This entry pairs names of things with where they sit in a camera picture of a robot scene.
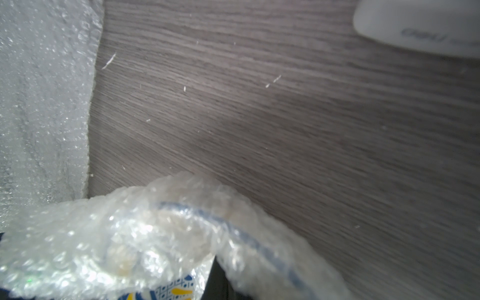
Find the bubble wrap sheet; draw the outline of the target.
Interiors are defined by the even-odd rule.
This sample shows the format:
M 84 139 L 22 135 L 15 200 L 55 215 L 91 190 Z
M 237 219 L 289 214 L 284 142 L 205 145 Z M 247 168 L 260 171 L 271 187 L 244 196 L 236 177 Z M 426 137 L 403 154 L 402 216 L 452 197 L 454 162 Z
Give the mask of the bubble wrap sheet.
M 86 196 L 102 1 L 1 2 L 1 227 Z
M 253 300 L 307 300 L 286 276 L 202 210 L 270 249 L 317 300 L 350 300 L 335 270 L 301 236 L 234 188 L 181 172 L 106 196 L 32 207 L 1 237 L 1 288 L 25 300 L 121 300 L 181 279 L 206 284 L 216 255 Z

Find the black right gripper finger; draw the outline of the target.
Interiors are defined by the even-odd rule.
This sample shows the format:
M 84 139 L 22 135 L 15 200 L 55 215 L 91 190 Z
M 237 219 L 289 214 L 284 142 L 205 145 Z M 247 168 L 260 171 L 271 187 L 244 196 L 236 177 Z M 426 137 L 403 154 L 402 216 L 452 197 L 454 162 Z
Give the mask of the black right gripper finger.
M 253 300 L 251 296 L 235 291 L 220 266 L 217 257 L 214 258 L 212 268 L 207 279 L 201 300 Z

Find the blue yellow floral bowl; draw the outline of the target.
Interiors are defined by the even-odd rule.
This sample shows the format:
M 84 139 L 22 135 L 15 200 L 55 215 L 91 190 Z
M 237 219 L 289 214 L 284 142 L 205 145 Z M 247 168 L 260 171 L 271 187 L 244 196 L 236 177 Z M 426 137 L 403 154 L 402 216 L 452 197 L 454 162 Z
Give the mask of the blue yellow floral bowl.
M 199 217 L 201 220 L 211 223 L 216 226 L 224 226 L 235 238 L 238 238 L 243 244 L 255 250 L 261 257 L 263 257 L 268 264 L 274 267 L 276 271 L 285 275 L 287 280 L 296 288 L 296 291 L 305 292 L 308 300 L 317 300 L 318 297 L 307 286 L 305 282 L 293 271 L 291 268 L 287 268 L 286 264 L 280 259 L 275 258 L 273 252 L 267 247 L 262 246 L 259 241 L 250 236 L 244 231 L 241 231 L 237 227 L 234 227 L 227 221 L 220 217 L 208 214 L 205 211 L 194 209 L 192 213 Z M 205 290 L 205 285 L 201 285 L 200 275 L 195 272 L 190 272 L 185 277 L 177 279 L 169 284 L 157 287 L 154 290 L 149 291 L 147 294 L 134 293 L 121 296 L 122 300 L 145 300 L 150 297 L 152 300 L 192 300 L 194 296 L 194 287 L 197 286 L 200 290 Z

